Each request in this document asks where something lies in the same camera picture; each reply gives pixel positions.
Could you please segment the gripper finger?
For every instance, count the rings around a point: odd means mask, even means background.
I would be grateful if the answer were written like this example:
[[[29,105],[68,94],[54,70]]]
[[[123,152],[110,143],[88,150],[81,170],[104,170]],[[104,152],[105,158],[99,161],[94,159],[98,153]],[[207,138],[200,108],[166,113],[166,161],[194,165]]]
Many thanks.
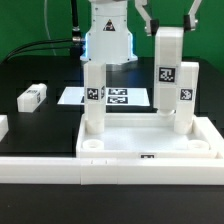
[[[154,36],[159,28],[159,20],[153,19],[145,9],[148,0],[135,0],[135,8],[145,21],[145,32],[148,36]]]
[[[194,0],[192,6],[187,15],[183,17],[184,31],[194,31],[196,29],[198,20],[196,19],[196,13],[202,3],[202,0]]]

